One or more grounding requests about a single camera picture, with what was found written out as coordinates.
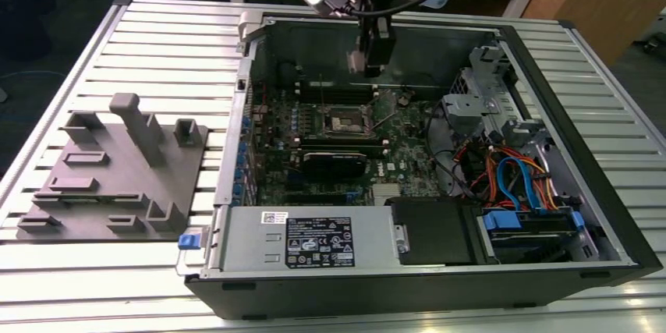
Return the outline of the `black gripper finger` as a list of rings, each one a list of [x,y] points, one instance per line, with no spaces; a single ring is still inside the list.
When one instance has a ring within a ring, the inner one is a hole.
[[[360,52],[366,51],[366,44],[368,40],[372,36],[372,18],[370,17],[361,17],[358,19],[358,38],[357,38],[357,50]]]
[[[372,19],[366,33],[366,77],[374,78],[381,75],[382,67],[390,63],[394,48],[396,31],[392,17]]]

